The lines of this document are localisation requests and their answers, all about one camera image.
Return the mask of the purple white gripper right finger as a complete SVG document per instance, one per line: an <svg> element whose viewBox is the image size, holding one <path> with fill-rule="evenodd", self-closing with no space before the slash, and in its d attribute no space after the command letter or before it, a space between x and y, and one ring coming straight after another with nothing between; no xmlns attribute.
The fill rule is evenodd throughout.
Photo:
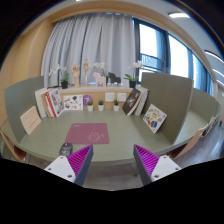
<svg viewBox="0 0 224 224"><path fill-rule="evenodd" d="M133 155L143 185L147 185L180 170L180 167L168 156L157 156L139 145L134 145Z"/></svg>

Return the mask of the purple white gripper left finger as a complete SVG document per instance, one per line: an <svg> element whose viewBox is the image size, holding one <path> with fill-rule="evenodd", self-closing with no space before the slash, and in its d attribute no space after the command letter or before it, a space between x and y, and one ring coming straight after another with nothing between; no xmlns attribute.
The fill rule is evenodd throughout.
<svg viewBox="0 0 224 224"><path fill-rule="evenodd" d="M93 146L87 145L68 157L60 155L45 168L45 171L82 186L92 157Z"/></svg>

